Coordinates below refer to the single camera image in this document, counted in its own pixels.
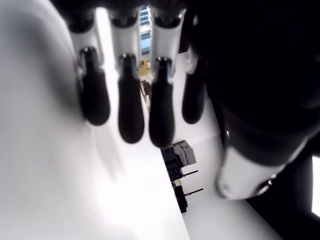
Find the white surface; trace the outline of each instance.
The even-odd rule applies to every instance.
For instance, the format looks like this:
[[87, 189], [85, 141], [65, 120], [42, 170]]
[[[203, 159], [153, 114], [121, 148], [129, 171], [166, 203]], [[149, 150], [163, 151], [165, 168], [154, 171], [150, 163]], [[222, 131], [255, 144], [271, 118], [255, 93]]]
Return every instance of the white surface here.
[[313, 195], [312, 195], [312, 212], [320, 217], [320, 158], [312, 156], [313, 170]]
[[102, 28], [111, 115], [91, 128], [58, 13], [43, 0], [0, 2], [1, 240], [189, 239], [149, 135], [120, 139], [110, 26]]
[[218, 197], [214, 180], [222, 159], [219, 136], [192, 144], [197, 163], [184, 167], [183, 173], [199, 172], [182, 179], [187, 196], [184, 223], [191, 240], [281, 240], [280, 236], [246, 201], [229, 201]]

